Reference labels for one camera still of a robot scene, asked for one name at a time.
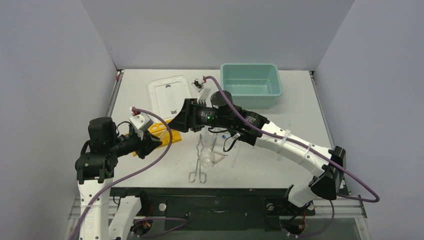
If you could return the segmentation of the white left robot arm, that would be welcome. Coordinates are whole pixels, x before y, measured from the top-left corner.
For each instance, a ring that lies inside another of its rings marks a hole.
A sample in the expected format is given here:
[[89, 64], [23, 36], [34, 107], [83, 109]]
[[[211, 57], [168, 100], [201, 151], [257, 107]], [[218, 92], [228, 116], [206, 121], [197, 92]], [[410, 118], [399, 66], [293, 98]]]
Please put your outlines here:
[[133, 152], [140, 158], [149, 155], [162, 142], [149, 132], [153, 121], [144, 113], [131, 116], [128, 134], [120, 135], [111, 117], [89, 122], [89, 140], [75, 162], [80, 194], [80, 219], [73, 237], [80, 240], [125, 240], [133, 219], [149, 209], [140, 195], [123, 196], [113, 220], [109, 220], [110, 192], [118, 158]]

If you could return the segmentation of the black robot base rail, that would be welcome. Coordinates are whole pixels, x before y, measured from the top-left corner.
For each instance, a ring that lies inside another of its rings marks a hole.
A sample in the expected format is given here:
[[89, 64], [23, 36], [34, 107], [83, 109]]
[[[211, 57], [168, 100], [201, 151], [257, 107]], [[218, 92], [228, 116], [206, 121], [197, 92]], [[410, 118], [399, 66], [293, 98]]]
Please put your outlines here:
[[286, 188], [157, 188], [113, 187], [115, 200], [136, 196], [141, 200], [137, 217], [165, 217], [165, 230], [187, 220], [189, 231], [279, 231], [290, 221], [316, 214], [312, 205], [302, 209], [288, 201]]

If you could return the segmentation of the yellow test tube rack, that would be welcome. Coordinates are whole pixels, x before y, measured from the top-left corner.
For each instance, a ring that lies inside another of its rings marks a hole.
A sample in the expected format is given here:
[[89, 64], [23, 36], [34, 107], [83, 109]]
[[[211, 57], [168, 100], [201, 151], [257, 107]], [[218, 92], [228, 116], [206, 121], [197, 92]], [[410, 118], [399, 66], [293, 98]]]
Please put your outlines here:
[[[129, 132], [130, 132], [130, 129], [133, 129], [133, 127], [132, 127], [131, 123], [129, 122]], [[153, 125], [146, 132], [150, 132], [152, 135], [155, 135], [155, 136], [157, 136], [161, 139], [162, 145], [157, 147], [157, 148], [165, 147], [169, 143], [179, 142], [179, 141], [182, 140], [181, 136], [179, 135], [179, 133], [177, 131], [175, 132], [176, 136], [171, 137], [168, 130], [166, 129], [166, 126], [163, 123], [153, 123]], [[146, 156], [149, 155], [150, 153], [152, 153], [154, 150], [155, 149], [146, 149], [145, 148]]]

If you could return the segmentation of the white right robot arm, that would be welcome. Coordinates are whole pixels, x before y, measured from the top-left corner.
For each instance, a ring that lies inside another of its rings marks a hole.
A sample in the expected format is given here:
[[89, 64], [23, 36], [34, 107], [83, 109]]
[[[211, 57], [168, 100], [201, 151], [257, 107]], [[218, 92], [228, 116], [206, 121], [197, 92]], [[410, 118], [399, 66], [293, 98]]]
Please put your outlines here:
[[296, 213], [316, 198], [333, 201], [342, 184], [346, 150], [340, 146], [322, 147], [291, 134], [266, 117], [234, 105], [228, 91], [215, 92], [211, 107], [196, 98], [186, 98], [169, 127], [182, 133], [198, 132], [204, 127], [220, 128], [235, 141], [263, 148], [300, 165], [312, 174], [303, 185], [292, 185], [282, 199], [283, 209]]

